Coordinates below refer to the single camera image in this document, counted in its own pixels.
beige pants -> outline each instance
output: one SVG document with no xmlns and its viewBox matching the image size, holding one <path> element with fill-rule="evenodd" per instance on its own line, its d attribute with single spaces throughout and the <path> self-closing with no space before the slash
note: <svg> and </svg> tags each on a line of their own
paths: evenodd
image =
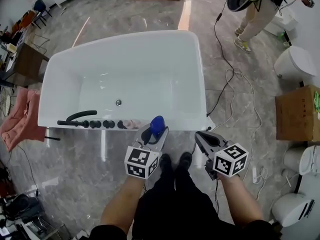
<svg viewBox="0 0 320 240">
<path fill-rule="evenodd" d="M 244 31 L 239 35 L 239 38 L 242 41 L 249 41 L 268 25 L 276 13 L 277 6 L 271 0 L 262 0 L 259 11 L 257 11 L 254 3 L 250 4 L 240 25 L 240 28 Z"/>
</svg>

person's leg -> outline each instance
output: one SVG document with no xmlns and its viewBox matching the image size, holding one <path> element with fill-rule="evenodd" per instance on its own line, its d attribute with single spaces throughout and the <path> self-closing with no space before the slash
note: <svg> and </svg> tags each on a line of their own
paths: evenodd
<svg viewBox="0 0 320 240">
<path fill-rule="evenodd" d="M 162 171 L 160 179 L 138 202 L 132 227 L 134 239 L 154 239 L 155 235 L 161 235 L 161 226 L 169 229 L 174 225 L 174 216 L 170 212 L 175 208 L 175 174 L 167 154 L 162 155 L 159 166 Z"/>
<path fill-rule="evenodd" d="M 237 36 L 243 33 L 249 21 L 251 21 L 255 17 L 255 11 L 255 5 L 253 3 L 250 4 L 246 9 L 245 16 L 242 18 L 240 26 L 234 31 Z"/>
<path fill-rule="evenodd" d="M 191 179 L 188 172 L 191 162 L 192 155 L 186 152 L 182 154 L 175 170 L 175 189 L 179 213 L 183 217 L 189 218 L 187 223 L 208 225 L 219 218 L 209 196 L 202 193 Z"/>
<path fill-rule="evenodd" d="M 242 34 L 234 40 L 234 44 L 245 52 L 251 52 L 248 41 L 260 33 L 277 13 L 277 6 L 271 0 L 262 0 L 259 11 L 255 11 L 254 17 L 244 28 Z"/>
</svg>

black chair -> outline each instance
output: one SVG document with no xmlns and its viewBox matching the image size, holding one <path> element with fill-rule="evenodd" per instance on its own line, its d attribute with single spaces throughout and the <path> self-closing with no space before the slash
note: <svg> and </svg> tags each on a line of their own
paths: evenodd
<svg viewBox="0 0 320 240">
<path fill-rule="evenodd" d="M 45 18 L 43 17 L 43 15 L 42 15 L 44 12 L 46 12 L 47 14 L 49 14 L 50 17 L 52 17 L 52 15 L 46 10 L 46 8 L 47 8 L 47 6 L 45 5 L 44 1 L 42 1 L 42 0 L 37 0 L 37 1 L 35 2 L 35 4 L 34 4 L 33 9 L 34 9 L 35 11 L 38 11 L 39 14 L 34 18 L 34 20 L 32 21 L 32 23 L 36 24 L 36 26 L 37 26 L 39 29 L 41 29 L 41 27 L 39 27 L 39 25 L 37 24 L 37 20 L 40 20 L 40 21 L 43 23 L 43 25 L 46 26 L 46 24 L 45 24 L 45 22 L 44 22 L 44 21 L 46 21 L 46 19 L 45 19 Z"/>
</svg>

marble floor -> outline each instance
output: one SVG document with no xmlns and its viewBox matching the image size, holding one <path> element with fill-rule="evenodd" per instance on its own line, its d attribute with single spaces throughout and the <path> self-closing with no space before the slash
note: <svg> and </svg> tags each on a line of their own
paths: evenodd
<svg viewBox="0 0 320 240">
<path fill-rule="evenodd" d="M 207 109 L 211 110 L 226 83 L 225 71 L 229 69 L 214 34 L 214 24 L 224 3 L 225 0 L 70 0 L 63 4 L 66 7 L 63 13 L 54 7 L 47 26 L 35 29 L 35 33 L 50 39 L 44 47 L 47 49 L 45 55 L 51 57 L 73 45 L 121 34 L 190 30 L 199 39 Z M 274 72 L 273 64 L 284 50 L 275 36 L 265 31 L 259 33 L 251 40 L 251 54 L 235 47 L 234 30 L 243 16 L 243 11 L 235 13 L 226 8 L 216 25 L 216 33 L 227 60 L 243 72 L 255 90 L 255 105 L 263 123 L 252 137 L 252 163 L 258 170 L 262 166 L 268 169 L 268 178 L 258 200 L 267 220 L 273 199 L 281 193 L 293 191 L 287 186 L 282 188 L 286 183 L 281 176 L 282 159 L 289 143 L 276 140 L 275 96 L 293 90 L 298 83 L 280 80 Z M 41 44 L 42 40 L 36 36 L 34 42 Z M 236 91 L 233 117 L 215 132 L 227 140 L 239 142 L 251 154 L 251 136 L 260 125 L 254 110 L 253 90 L 244 77 L 234 77 L 231 85 Z M 216 125 L 230 116 L 232 98 L 233 92 L 228 86 L 210 115 Z M 105 204 L 126 178 L 124 156 L 134 133 L 51 129 L 50 136 L 59 136 L 61 141 L 27 140 L 20 143 L 30 160 L 46 214 L 52 223 L 64 223 L 73 235 L 81 229 L 91 230 L 99 223 Z M 169 153 L 176 163 L 179 156 L 184 151 L 191 151 L 193 146 L 194 132 L 170 132 L 164 152 Z M 9 157 L 0 142 L 1 160 L 6 163 Z M 196 185 L 214 200 L 216 183 L 207 175 L 205 162 L 205 156 L 196 150 L 190 174 Z M 18 192 L 35 187 L 21 149 L 13 150 L 7 166 Z M 157 169 L 146 187 L 151 188 L 159 175 L 160 169 Z M 252 184 L 251 171 L 244 182 L 257 196 L 262 183 Z M 232 223 L 221 185 L 218 187 L 218 201 L 220 218 Z"/>
</svg>

white bathtub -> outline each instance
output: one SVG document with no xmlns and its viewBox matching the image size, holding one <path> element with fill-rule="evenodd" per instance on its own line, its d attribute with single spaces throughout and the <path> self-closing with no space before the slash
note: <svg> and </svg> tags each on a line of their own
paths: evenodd
<svg viewBox="0 0 320 240">
<path fill-rule="evenodd" d="M 116 125 L 95 130 L 119 130 L 120 120 L 144 125 L 158 115 L 171 131 L 204 129 L 206 98 L 197 36 L 179 30 L 125 34 L 52 56 L 44 75 L 38 125 L 76 128 L 57 121 L 88 110 L 97 115 L 76 120 L 112 120 Z"/>
</svg>

